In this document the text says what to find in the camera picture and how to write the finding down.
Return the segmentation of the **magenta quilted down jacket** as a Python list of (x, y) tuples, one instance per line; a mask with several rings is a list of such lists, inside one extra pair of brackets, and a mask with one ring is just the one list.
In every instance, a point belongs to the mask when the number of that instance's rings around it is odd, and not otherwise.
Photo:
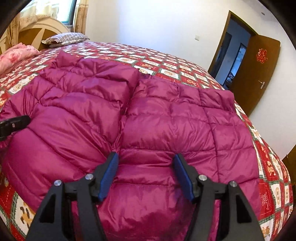
[(61, 52), (1, 110), (2, 120), (22, 115), (31, 122), (1, 142), (1, 167), (24, 235), (55, 180), (78, 180), (113, 151), (118, 171), (98, 207), (109, 240), (184, 238), (193, 206), (173, 171), (177, 153), (215, 182), (238, 182), (260, 214), (252, 136), (229, 91)]

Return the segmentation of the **pink floral folded blanket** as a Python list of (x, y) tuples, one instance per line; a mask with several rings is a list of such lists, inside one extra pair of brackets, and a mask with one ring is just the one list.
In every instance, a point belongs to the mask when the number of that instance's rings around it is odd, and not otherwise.
[(3, 54), (1, 54), (1, 71), (0, 74), (3, 75), (7, 71), (11, 70), (13, 66), (17, 65), (19, 62), (24, 61), (28, 58), (38, 56), (40, 51), (31, 45), (25, 45), (19, 43)]

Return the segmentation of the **brown wooden cabinet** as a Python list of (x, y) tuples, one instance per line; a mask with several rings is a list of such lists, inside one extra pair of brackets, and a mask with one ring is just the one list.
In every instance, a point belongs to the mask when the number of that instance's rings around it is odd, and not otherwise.
[(295, 172), (296, 172), (296, 145), (291, 151), (283, 158), (283, 163), (288, 169), (290, 179), (293, 185), (295, 185)]

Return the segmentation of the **cream wooden headboard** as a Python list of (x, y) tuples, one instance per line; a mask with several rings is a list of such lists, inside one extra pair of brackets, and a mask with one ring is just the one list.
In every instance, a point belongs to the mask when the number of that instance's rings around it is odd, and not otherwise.
[(70, 32), (69, 28), (54, 18), (40, 19), (35, 23), (27, 25), (27, 27), (19, 30), (19, 27), (14, 24), (15, 20), (12, 21), (14, 31), (18, 30), (18, 39), (14, 39), (15, 43), (23, 43), (25, 45), (32, 45), (39, 51), (48, 48), (47, 45), (43, 44), (42, 41), (47, 38)]

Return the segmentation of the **striped plaid pillow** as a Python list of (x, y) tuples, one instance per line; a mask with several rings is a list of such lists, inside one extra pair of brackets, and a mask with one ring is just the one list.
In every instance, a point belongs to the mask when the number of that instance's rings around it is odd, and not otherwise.
[(82, 33), (68, 32), (48, 37), (47, 39), (42, 40), (41, 43), (48, 45), (49, 48), (56, 48), (81, 43), (86, 40), (89, 40), (89, 38)]

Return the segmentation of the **beige left curtain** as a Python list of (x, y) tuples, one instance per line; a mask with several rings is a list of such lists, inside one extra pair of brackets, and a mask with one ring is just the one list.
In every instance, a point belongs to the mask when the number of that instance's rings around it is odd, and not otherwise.
[(6, 49), (19, 43), (19, 32), (28, 25), (45, 18), (57, 18), (59, 1), (31, 1), (11, 21), (6, 29)]

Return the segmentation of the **beige curtain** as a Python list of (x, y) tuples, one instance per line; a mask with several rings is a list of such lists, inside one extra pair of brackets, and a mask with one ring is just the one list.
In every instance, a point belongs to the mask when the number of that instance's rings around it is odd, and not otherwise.
[(19, 43), (19, 32), (28, 25), (45, 18), (57, 18), (59, 1), (31, 1), (11, 21), (6, 29), (6, 49)]
[(75, 11), (74, 11), (74, 20), (73, 20), (74, 32), (85, 34), (88, 7), (89, 7), (88, 0), (76, 1)]

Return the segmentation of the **beige right curtain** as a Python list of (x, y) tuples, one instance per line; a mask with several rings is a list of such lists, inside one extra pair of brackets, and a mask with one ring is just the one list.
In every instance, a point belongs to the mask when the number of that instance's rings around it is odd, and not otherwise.
[(74, 20), (73, 20), (74, 32), (85, 34), (88, 7), (89, 7), (88, 0), (76, 1), (75, 11), (74, 11)]

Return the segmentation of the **brown wooden door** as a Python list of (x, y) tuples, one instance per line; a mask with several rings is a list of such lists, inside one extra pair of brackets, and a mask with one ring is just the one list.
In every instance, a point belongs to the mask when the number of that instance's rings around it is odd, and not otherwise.
[[(263, 64), (256, 60), (258, 49), (261, 48), (267, 50), (268, 60)], [(243, 60), (229, 87), (247, 116), (250, 116), (262, 98), (273, 76), (279, 54), (280, 41), (262, 35), (254, 35), (249, 39)], [(264, 89), (260, 89), (258, 81), (266, 82)]]

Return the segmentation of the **red double happiness decoration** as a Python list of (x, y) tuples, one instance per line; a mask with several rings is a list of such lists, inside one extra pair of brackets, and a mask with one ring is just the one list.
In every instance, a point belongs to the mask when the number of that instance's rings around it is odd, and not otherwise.
[(257, 62), (260, 62), (260, 63), (265, 63), (268, 58), (267, 58), (267, 50), (266, 49), (258, 49), (258, 52), (256, 54), (256, 60)]

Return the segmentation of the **window with dark frame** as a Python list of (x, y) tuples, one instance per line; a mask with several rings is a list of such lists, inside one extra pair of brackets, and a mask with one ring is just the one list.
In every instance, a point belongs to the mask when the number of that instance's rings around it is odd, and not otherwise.
[(57, 20), (64, 23), (65, 25), (72, 25), (76, 3), (76, 0), (58, 1)]

